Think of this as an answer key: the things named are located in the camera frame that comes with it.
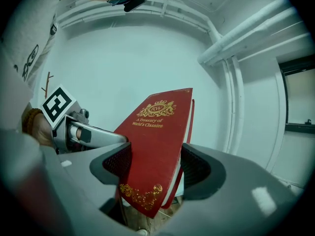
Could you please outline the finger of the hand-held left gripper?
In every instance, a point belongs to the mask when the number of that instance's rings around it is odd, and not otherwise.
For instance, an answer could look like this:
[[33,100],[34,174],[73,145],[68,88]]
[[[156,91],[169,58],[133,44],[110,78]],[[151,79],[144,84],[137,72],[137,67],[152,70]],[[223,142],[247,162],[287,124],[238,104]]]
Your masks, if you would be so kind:
[[118,143],[127,143],[128,138],[88,124],[71,121],[67,126],[68,140],[89,148],[102,148]]

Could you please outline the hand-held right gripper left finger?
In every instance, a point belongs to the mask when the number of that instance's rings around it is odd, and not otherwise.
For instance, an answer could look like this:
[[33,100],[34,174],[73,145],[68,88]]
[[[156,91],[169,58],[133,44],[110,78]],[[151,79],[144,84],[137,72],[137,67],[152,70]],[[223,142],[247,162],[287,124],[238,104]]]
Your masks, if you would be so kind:
[[71,236],[133,235],[107,215],[116,202],[119,177],[103,167],[103,161],[129,146],[118,143],[60,155],[41,146],[48,179],[67,214]]

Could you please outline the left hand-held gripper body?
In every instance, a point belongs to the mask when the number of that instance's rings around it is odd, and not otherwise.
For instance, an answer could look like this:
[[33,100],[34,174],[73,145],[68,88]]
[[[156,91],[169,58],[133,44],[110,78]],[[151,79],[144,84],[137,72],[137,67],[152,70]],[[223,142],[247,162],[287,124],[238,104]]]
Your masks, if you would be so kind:
[[77,142],[76,134],[74,141],[69,137],[71,123],[89,123],[89,111],[81,108],[79,102],[59,85],[41,105],[41,110],[51,125],[54,147],[58,153],[71,152],[73,144]]

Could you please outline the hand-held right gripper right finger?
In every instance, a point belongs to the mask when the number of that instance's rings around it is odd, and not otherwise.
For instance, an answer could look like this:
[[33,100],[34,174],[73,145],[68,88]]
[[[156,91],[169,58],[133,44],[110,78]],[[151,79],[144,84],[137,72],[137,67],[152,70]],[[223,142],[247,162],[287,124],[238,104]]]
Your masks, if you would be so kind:
[[258,164],[211,148],[183,144],[184,202],[160,236],[265,236],[297,196]]

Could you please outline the person's left hand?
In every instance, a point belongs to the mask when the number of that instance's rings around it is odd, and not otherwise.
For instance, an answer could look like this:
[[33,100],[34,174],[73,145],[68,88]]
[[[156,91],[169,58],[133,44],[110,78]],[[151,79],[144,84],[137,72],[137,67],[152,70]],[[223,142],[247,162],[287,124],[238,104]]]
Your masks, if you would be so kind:
[[34,117],[31,136],[35,138],[41,146],[55,147],[52,129],[44,114],[37,114]]

